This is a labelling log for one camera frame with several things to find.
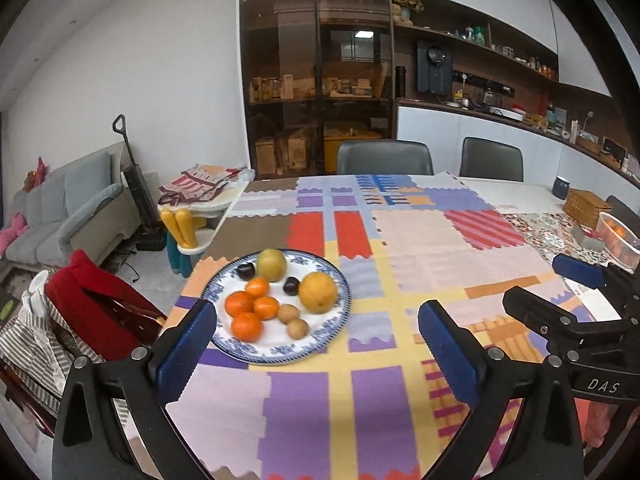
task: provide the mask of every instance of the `ceiling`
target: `ceiling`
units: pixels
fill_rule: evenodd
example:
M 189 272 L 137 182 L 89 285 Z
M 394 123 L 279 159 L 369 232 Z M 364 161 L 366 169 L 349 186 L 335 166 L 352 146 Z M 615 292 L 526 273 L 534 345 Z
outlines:
M 29 0 L 0 44 L 0 112 L 38 67 L 117 0 Z

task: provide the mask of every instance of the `blue mug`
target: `blue mug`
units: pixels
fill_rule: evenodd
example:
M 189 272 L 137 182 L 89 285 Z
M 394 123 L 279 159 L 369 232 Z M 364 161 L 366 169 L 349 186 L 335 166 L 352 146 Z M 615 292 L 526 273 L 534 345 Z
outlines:
M 561 176 L 556 176 L 551 193 L 560 200 L 566 200 L 566 196 L 569 194 L 569 181 Z

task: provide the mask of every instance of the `tablecloth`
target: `tablecloth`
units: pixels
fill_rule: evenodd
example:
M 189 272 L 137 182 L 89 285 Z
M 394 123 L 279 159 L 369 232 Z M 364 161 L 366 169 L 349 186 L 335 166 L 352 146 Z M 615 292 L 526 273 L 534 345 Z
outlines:
M 537 362 L 544 340 L 506 316 L 505 290 L 522 286 L 590 319 L 524 234 L 460 179 L 351 175 L 249 184 L 168 325 L 227 262 L 268 247 L 335 264 L 350 284 L 352 314 L 324 352 L 293 364 L 247 365 L 213 345 L 205 351 L 167 409 L 223 479 L 420 479 L 467 410 L 418 334 L 426 300 L 439 300 L 482 345 Z M 479 474 L 495 465 L 517 411 L 514 400 Z

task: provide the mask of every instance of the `plate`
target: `plate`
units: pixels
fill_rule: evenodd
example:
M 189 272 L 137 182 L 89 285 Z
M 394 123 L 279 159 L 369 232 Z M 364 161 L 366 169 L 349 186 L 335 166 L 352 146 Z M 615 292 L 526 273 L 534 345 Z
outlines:
M 309 324 L 309 334 L 300 340 L 287 335 L 287 327 L 277 318 L 263 321 L 264 331 L 255 343 L 244 343 L 231 334 L 232 317 L 225 312 L 226 297 L 236 290 L 244 290 L 246 282 L 238 278 L 236 269 L 241 264 L 255 265 L 260 253 L 243 256 L 225 267 L 207 283 L 201 298 L 216 308 L 218 325 L 211 341 L 225 354 L 245 363 L 286 364 L 320 351 L 342 329 L 351 309 L 351 291 L 340 270 L 316 254 L 294 249 L 280 249 L 287 259 L 287 272 L 279 282 L 270 283 L 269 295 L 280 303 L 289 303 L 300 309 L 300 317 Z M 326 314 L 312 314 L 300 303 L 298 296 L 287 296 L 282 290 L 285 280 L 294 276 L 300 281 L 310 272 L 324 272 L 338 287 L 335 306 Z

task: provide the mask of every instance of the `gray sofa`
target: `gray sofa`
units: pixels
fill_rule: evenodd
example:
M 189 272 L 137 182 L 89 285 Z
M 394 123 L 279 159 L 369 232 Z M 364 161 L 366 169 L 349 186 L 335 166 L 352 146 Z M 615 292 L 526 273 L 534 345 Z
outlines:
M 26 268 L 64 267 L 82 249 L 100 264 L 140 225 L 121 178 L 129 165 L 119 142 L 47 173 L 28 193 L 16 193 L 8 222 L 21 212 L 29 229 L 7 247 L 6 258 Z

